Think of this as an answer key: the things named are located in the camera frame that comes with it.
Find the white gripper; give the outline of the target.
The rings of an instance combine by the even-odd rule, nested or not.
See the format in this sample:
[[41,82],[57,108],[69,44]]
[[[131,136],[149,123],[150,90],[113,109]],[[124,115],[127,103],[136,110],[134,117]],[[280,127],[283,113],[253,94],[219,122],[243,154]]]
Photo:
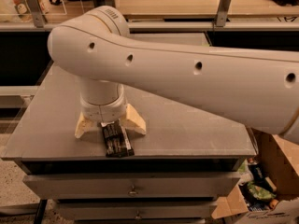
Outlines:
[[81,138],[97,126],[97,122],[110,123],[120,119],[122,127],[145,135],[147,133],[146,121],[138,114],[136,109],[127,104],[124,90],[121,89],[120,96],[107,105],[92,104],[83,97],[80,97],[81,113],[75,129],[75,137]]

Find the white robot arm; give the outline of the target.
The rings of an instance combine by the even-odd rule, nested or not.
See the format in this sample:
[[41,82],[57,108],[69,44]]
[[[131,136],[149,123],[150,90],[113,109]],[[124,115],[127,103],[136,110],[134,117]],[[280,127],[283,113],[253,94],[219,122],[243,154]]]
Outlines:
[[65,71],[148,91],[299,143],[299,53],[134,40],[114,7],[97,7],[50,32]]

